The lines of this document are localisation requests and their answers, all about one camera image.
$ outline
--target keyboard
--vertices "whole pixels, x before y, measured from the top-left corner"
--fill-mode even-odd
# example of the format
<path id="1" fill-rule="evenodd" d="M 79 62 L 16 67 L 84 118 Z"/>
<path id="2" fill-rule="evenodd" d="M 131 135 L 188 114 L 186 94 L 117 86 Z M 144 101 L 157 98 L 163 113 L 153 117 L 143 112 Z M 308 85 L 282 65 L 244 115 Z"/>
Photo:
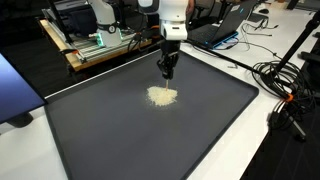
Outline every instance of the keyboard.
<path id="1" fill-rule="evenodd" d="M 193 41 L 197 41 L 201 44 L 205 44 L 207 41 L 212 40 L 215 36 L 218 27 L 207 24 L 195 30 L 192 30 L 188 34 L 188 38 Z"/>

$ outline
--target blue screen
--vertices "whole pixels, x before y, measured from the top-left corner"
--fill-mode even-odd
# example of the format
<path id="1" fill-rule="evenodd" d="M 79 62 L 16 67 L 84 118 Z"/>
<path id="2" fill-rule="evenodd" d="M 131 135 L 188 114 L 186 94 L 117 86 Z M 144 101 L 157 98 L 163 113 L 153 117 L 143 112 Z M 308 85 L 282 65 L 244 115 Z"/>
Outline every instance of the blue screen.
<path id="1" fill-rule="evenodd" d="M 44 104 L 44 100 L 0 54 L 0 124 Z"/>

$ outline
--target wire bundle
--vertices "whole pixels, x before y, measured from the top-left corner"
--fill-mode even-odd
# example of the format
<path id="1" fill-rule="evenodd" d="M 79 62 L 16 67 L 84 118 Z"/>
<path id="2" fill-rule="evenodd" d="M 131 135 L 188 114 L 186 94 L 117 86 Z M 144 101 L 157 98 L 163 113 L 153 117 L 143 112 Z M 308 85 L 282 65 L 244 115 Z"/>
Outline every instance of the wire bundle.
<path id="1" fill-rule="evenodd" d="M 316 101 L 314 91 L 306 81 L 300 69 L 288 62 L 281 72 L 276 71 L 280 61 L 261 62 L 253 66 L 259 73 L 253 73 L 252 77 L 264 90 L 281 99 L 275 107 L 276 113 L 282 110 L 286 116 L 280 124 L 269 122 L 272 129 L 287 129 L 294 120 L 302 120 L 302 114 L 312 111 Z"/>
<path id="2" fill-rule="evenodd" d="M 159 34 L 159 26 L 158 25 L 152 26 L 151 28 L 142 28 L 139 32 L 136 32 L 135 35 L 133 36 L 133 38 L 130 40 L 130 42 L 128 44 L 128 49 L 127 49 L 128 52 L 132 51 L 137 46 L 138 46 L 139 51 L 145 51 L 145 49 L 142 50 L 140 48 L 142 40 L 146 39 L 146 38 L 154 37 L 157 34 Z"/>
<path id="3" fill-rule="evenodd" d="M 268 27 L 269 25 L 269 19 L 263 19 L 260 24 L 258 26 L 253 26 L 251 24 L 248 23 L 244 23 L 241 26 L 241 31 L 244 34 L 248 34 L 248 35 L 260 35 L 260 36 L 272 36 L 272 34 L 263 34 L 263 33 L 249 33 L 248 29 L 249 27 L 253 28 L 254 31 L 258 30 L 258 29 L 276 29 L 279 25 L 275 25 L 274 27 Z"/>

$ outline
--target electronic equipment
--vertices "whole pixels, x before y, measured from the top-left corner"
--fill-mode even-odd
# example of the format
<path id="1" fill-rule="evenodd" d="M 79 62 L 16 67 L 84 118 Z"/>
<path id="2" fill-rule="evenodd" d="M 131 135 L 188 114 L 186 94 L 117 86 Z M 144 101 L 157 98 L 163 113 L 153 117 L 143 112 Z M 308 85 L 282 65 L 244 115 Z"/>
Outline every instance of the electronic equipment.
<path id="1" fill-rule="evenodd" d="M 222 42 L 238 35 L 238 27 L 248 17 L 255 4 L 255 0 L 248 0 L 231 5 L 232 7 L 226 12 L 226 17 L 220 26 L 207 24 L 189 31 L 188 41 L 192 44 L 205 45 L 208 48 L 219 46 Z"/>
<path id="2" fill-rule="evenodd" d="M 32 121 L 28 114 L 46 101 L 0 54 L 0 124 L 24 127 Z"/>

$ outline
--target spilled powder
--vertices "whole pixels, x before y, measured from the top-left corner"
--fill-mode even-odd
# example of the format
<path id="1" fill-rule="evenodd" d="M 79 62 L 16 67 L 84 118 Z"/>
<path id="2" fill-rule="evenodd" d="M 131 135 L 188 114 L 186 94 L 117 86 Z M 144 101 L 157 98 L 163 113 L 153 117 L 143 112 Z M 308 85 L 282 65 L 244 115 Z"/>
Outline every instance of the spilled powder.
<path id="1" fill-rule="evenodd" d="M 156 106 L 167 106 L 176 101 L 178 92 L 176 90 L 153 86 L 148 89 L 148 98 Z"/>

